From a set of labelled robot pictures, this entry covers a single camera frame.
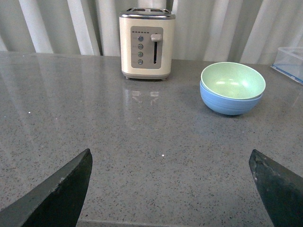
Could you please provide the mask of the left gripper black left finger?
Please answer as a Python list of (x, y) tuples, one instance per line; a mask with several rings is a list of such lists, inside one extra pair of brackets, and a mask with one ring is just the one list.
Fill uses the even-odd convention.
[(86, 149), (0, 212), (2, 227), (74, 227), (87, 194), (92, 154)]

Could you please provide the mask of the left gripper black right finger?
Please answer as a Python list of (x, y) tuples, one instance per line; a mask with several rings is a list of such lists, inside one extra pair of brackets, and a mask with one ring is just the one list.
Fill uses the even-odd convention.
[(276, 227), (303, 225), (303, 178), (254, 149), (249, 166), (263, 205)]

